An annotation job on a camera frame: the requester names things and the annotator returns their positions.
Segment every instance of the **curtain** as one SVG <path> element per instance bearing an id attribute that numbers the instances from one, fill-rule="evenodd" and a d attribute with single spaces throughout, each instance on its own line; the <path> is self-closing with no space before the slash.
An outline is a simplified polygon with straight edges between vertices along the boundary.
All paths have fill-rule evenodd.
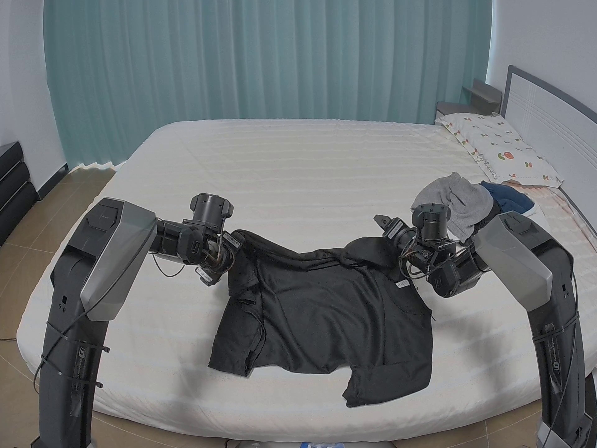
<path id="1" fill-rule="evenodd" d="M 168 123 L 432 123 L 485 79 L 491 0 L 45 0 L 69 165 L 126 160 Z"/>

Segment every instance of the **black shirt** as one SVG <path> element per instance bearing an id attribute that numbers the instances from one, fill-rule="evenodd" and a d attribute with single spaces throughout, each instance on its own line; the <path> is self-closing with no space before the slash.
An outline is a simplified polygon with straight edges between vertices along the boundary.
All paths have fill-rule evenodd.
<path id="1" fill-rule="evenodd" d="M 248 231 L 233 235 L 245 243 L 228 272 L 211 368 L 248 376 L 268 365 L 296 373 L 350 365 L 348 407 L 427 387 L 431 310 L 383 238 L 298 254 Z"/>

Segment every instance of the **white wall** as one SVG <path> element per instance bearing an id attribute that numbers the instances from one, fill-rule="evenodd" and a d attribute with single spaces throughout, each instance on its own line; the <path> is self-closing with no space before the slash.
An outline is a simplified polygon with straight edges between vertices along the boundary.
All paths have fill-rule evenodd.
<path id="1" fill-rule="evenodd" d="M 504 90 L 508 65 L 597 110 L 597 0 L 494 0 L 487 82 Z"/>
<path id="2" fill-rule="evenodd" d="M 0 0 L 0 145 L 20 141 L 36 189 L 64 166 L 46 83 L 44 0 Z"/>

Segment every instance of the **gray cloth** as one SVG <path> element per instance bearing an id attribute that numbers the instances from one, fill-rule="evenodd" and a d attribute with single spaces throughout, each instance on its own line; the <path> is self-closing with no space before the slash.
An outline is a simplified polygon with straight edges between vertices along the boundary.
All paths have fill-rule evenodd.
<path id="1" fill-rule="evenodd" d="M 471 184 L 458 173 L 452 173 L 425 186 L 414 199 L 411 210 L 427 203 L 443 204 L 450 208 L 448 229 L 460 242 L 465 242 L 473 234 L 474 225 L 491 211 L 493 198 L 480 184 Z"/>

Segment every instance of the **mattress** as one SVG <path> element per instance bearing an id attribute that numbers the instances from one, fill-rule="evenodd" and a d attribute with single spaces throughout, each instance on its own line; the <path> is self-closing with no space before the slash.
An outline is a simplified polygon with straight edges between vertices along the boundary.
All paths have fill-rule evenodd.
<path id="1" fill-rule="evenodd" d="M 484 178 L 458 142 L 434 125 L 183 122 L 155 131 L 95 201 L 126 199 L 162 219 L 182 220 L 190 217 L 195 194 L 219 194 L 235 206 L 229 231 L 243 228 L 303 252 L 380 235 L 375 214 L 408 220 L 419 190 L 452 171 L 472 182 Z M 526 190 L 575 257 L 588 374 L 597 364 L 597 253 L 561 194 Z M 71 233 L 31 295 L 17 333 L 32 371 L 49 312 L 49 274 Z M 160 264 L 166 273 L 178 270 Z M 330 375 L 264 367 L 246 378 L 207 368 L 228 300 L 226 277 L 205 287 L 185 268 L 166 279 L 147 257 L 109 324 L 111 351 L 101 358 L 95 409 L 201 436 L 379 441 L 459 427 L 540 398 L 526 312 L 495 275 L 451 299 L 426 282 L 419 292 L 435 318 L 429 386 L 388 403 L 347 408 L 348 367 Z"/>

